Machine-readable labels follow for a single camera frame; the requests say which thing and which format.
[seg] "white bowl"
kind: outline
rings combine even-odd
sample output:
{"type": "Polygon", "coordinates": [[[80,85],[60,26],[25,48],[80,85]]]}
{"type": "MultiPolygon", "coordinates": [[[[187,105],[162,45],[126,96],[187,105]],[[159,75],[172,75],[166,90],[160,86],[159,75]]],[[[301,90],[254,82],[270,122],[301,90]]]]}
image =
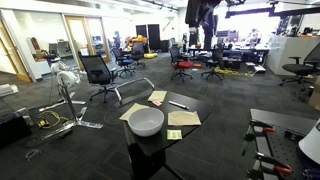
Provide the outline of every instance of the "white bowl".
{"type": "Polygon", "coordinates": [[[132,113],[128,124],[136,135],[148,137],[161,129],[163,121],[164,114],[159,109],[145,108],[132,113]]]}

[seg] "red office chair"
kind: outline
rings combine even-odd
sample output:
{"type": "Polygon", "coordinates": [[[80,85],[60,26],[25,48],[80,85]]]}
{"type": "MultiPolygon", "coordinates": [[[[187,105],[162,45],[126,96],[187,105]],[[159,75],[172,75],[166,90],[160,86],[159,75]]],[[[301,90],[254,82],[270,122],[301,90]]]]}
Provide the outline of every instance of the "red office chair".
{"type": "Polygon", "coordinates": [[[170,48],[170,54],[171,54],[171,66],[175,70],[179,70],[179,72],[172,73],[171,80],[173,80],[174,77],[180,76],[182,78],[182,81],[184,82],[184,76],[190,76],[190,79],[193,78],[191,74],[185,73],[185,69],[190,69],[192,67],[192,62],[185,61],[182,59],[182,56],[180,55],[180,51],[178,47],[171,47],[170,48]]]}

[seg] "person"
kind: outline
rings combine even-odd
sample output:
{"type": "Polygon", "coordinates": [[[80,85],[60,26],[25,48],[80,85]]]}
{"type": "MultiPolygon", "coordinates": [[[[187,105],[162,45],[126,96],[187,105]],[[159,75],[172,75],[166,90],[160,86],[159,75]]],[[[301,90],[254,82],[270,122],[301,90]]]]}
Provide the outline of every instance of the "person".
{"type": "Polygon", "coordinates": [[[115,36],[113,37],[114,39],[114,44],[116,45],[116,48],[119,49],[120,48],[120,35],[119,35],[119,31],[115,31],[114,32],[115,36]]]}
{"type": "Polygon", "coordinates": [[[258,41],[258,31],[257,29],[253,28],[251,33],[249,34],[250,38],[250,48],[254,48],[257,45],[258,41]]]}

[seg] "cardboard box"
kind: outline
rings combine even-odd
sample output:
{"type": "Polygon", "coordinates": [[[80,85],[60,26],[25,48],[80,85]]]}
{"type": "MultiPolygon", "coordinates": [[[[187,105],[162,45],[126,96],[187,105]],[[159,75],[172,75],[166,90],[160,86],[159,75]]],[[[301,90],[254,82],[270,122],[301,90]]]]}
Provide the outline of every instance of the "cardboard box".
{"type": "Polygon", "coordinates": [[[309,104],[320,111],[320,83],[316,83],[313,86],[314,89],[309,104]]]}

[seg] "metal rail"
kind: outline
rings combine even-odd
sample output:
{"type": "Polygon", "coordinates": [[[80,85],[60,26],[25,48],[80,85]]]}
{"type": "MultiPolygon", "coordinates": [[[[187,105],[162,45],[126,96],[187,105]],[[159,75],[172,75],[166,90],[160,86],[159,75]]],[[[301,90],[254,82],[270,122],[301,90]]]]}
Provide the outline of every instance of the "metal rail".
{"type": "Polygon", "coordinates": [[[135,82],[138,82],[138,81],[143,81],[143,80],[147,81],[150,84],[150,86],[152,87],[152,89],[154,90],[154,84],[148,78],[140,78],[140,79],[135,79],[135,80],[132,80],[132,81],[129,81],[129,82],[125,82],[123,84],[118,85],[114,89],[116,91],[116,94],[118,96],[118,99],[119,99],[120,103],[122,103],[122,97],[121,97],[121,94],[120,94],[118,89],[123,87],[123,86],[129,85],[129,84],[132,84],[132,83],[135,83],[135,82]]]}

